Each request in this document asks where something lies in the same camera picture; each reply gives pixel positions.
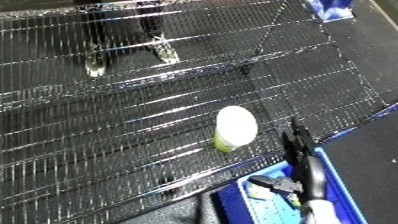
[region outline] blue object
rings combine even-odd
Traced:
[[[324,22],[354,17],[350,9],[352,0],[307,0],[307,2]]]
[[[367,223],[345,188],[339,175],[322,148],[316,148],[326,167],[327,199],[333,202],[336,215],[344,224]],[[270,177],[289,176],[291,166],[286,162],[275,164],[266,169],[238,179],[235,183],[218,192],[222,206],[230,224],[294,224],[300,223],[300,211],[295,209],[286,198],[272,193],[266,200],[248,197],[246,186],[252,175]]]

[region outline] metal grid shelf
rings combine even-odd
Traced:
[[[301,1],[136,2],[0,15],[1,223],[131,217],[282,159],[292,115],[318,138],[383,102]],[[161,16],[182,61],[145,50],[139,19]],[[101,23],[105,76],[84,72],[84,23]],[[217,112],[241,105],[256,141],[212,146]]]

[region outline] white paper cup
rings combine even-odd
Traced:
[[[250,111],[239,106],[228,106],[217,115],[214,145],[220,151],[232,152],[252,142],[257,132],[257,121]]]

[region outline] blue bin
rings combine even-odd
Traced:
[[[324,161],[327,177],[327,199],[333,202],[336,215],[342,224],[367,223],[356,206],[339,175],[322,148],[316,149]],[[273,194],[272,198],[258,200],[248,197],[246,186],[252,175],[270,177],[289,176],[291,166],[286,162],[238,179],[218,192],[230,224],[294,224],[300,223],[300,211],[287,202],[285,196]]]

